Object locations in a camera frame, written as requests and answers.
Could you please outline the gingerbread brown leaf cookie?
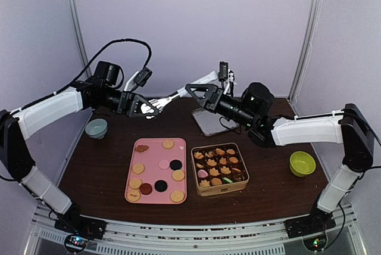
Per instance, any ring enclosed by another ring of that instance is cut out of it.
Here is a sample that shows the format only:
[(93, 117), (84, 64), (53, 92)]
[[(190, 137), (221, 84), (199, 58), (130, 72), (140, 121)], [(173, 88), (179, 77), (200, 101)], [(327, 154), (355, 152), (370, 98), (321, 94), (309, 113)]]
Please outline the gingerbread brown leaf cookie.
[(137, 151), (138, 153), (143, 153), (144, 151), (146, 151), (148, 149), (149, 149), (148, 145), (137, 145), (135, 147), (135, 151)]

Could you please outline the gold cookie tin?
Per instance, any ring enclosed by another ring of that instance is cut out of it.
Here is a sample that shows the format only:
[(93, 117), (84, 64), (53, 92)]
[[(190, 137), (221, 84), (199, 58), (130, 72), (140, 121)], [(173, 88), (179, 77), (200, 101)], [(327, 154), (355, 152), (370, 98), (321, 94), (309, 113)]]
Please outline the gold cookie tin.
[[(191, 149), (191, 163), (199, 196), (227, 194), (246, 188), (250, 176), (239, 147), (234, 142), (207, 145)], [(208, 172), (206, 178), (199, 178), (198, 170)], [(233, 181), (225, 183), (223, 177)]]

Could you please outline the green sandwich cookie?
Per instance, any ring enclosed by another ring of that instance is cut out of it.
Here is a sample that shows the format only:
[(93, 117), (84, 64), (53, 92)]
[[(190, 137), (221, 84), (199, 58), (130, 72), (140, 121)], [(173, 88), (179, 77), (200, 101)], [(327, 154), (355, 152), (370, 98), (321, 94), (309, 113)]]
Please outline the green sandwich cookie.
[(233, 181), (227, 177), (223, 177), (223, 180), (225, 181), (225, 183), (228, 183), (228, 184), (232, 184)]

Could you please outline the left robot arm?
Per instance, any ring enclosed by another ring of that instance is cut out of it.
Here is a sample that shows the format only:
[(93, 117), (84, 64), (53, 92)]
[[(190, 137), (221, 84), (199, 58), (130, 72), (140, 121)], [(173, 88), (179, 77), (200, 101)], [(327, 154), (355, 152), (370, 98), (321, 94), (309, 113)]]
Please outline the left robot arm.
[(60, 119), (88, 108), (105, 107), (126, 117), (156, 116), (158, 109), (135, 92), (146, 84), (152, 71), (147, 67), (139, 70), (132, 77), (130, 90), (121, 90), (116, 84), (121, 71), (116, 64), (100, 61), (90, 78), (75, 80), (63, 91), (27, 108), (1, 111), (1, 161), (10, 174), (9, 180), (17, 182), (45, 203), (74, 234), (81, 233), (86, 227), (80, 207), (38, 168), (28, 141), (36, 139), (42, 130)]

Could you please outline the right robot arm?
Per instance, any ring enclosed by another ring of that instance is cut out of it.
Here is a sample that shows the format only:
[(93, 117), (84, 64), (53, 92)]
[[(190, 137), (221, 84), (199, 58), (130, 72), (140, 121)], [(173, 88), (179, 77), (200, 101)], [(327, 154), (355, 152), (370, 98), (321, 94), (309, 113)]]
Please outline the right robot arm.
[(328, 222), (341, 199), (372, 168), (377, 136), (355, 104), (312, 116), (269, 116), (274, 96), (259, 82), (251, 83), (241, 99), (225, 95), (213, 84), (187, 84), (185, 89), (202, 108), (245, 127), (250, 140), (259, 147), (316, 142), (343, 145), (342, 163), (305, 219), (305, 227), (311, 232)]

